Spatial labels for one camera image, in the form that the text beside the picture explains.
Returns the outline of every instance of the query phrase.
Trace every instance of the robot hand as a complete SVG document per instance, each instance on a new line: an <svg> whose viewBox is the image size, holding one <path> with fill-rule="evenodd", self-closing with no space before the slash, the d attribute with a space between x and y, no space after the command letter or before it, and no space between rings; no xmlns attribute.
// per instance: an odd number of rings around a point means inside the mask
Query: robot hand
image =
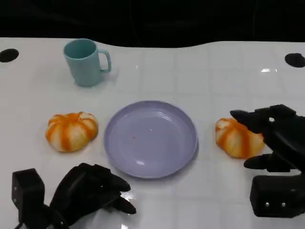
<svg viewBox="0 0 305 229"><path fill-rule="evenodd" d="M254 112L234 110L231 115L254 133L261 133L264 142L273 150L271 156L257 156L245 162L251 167L256 161L258 169L286 172L296 168L305 172L305 117L285 105L257 109Z"/></svg>
<svg viewBox="0 0 305 229"><path fill-rule="evenodd" d="M81 163L72 168L58 185L50 208L59 212L68 225L101 208L115 208L135 214L135 207L121 197L130 185L99 165Z"/></svg>

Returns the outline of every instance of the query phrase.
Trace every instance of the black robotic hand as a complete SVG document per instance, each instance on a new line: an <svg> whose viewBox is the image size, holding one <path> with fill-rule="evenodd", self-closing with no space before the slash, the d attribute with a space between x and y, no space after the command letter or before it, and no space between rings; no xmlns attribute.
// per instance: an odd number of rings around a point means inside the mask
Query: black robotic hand
<svg viewBox="0 0 305 229"><path fill-rule="evenodd" d="M261 133L272 154L254 156L245 161L251 169L289 172L296 176L256 176L252 180L250 201L259 217L292 218L305 212L305 117L285 105L234 110L231 115L250 131Z"/></svg>
<svg viewBox="0 0 305 229"><path fill-rule="evenodd" d="M291 168L305 172L305 117L282 104L254 112L234 110L230 113L250 131L261 133L264 142L274 151L272 156L250 158L245 167L257 161L269 172L289 172Z"/></svg>
<svg viewBox="0 0 305 229"><path fill-rule="evenodd" d="M72 168L58 185L50 208L59 212L68 225L101 208L115 208L135 214L135 207L121 197L130 185L99 165L81 163Z"/></svg>

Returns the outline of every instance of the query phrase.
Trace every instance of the mug handle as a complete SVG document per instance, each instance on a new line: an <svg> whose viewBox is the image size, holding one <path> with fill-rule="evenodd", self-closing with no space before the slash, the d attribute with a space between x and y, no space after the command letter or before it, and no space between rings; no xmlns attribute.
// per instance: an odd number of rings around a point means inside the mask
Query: mug handle
<svg viewBox="0 0 305 229"><path fill-rule="evenodd" d="M107 52L106 50L103 50L103 49L99 49L99 53L104 53L106 55L107 62L108 62L108 69L101 69L101 72L104 72L104 73L110 72L111 71L111 59L110 59L109 52Z"/></svg>

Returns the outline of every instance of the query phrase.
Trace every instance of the mug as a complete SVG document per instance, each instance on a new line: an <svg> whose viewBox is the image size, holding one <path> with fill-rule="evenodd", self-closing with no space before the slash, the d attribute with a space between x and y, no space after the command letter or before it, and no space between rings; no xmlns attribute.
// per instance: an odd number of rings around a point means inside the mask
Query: mug
<svg viewBox="0 0 305 229"><path fill-rule="evenodd" d="M77 39L69 42L63 49L75 83L91 87L102 80L101 73L111 70L110 55L106 50L98 49L95 42L89 39ZM107 57L108 69L101 69L99 53Z"/></svg>

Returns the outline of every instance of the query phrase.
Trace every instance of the white table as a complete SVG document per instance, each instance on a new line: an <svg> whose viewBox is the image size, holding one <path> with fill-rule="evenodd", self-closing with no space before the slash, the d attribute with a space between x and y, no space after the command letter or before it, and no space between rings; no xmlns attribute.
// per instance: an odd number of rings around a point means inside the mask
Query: white table
<svg viewBox="0 0 305 229"><path fill-rule="evenodd" d="M15 48L20 52L16 60L0 63L1 229L17 225L17 210L10 199L13 171L36 168L49 204L64 175L81 162L109 167L125 178L132 190L124 196L138 213L128 216L100 210L74 225L76 229L305 227L305 215L294 219L254 216L251 181L266 172L243 168L242 160L229 158L214 140L214 123L229 117L232 109L252 111L284 103L305 115L305 69L284 61L288 53L305 54L305 44L215 42L181 49L98 44L111 54L113 71L104 83L80 88L73 84L62 54L68 41L0 38L0 51ZM198 157L166 179L139 180L120 173L109 164L102 145L110 117L125 105L147 99L181 107L199 132ZM78 111L98 118L99 135L81 152L56 153L44 137L48 119Z"/></svg>

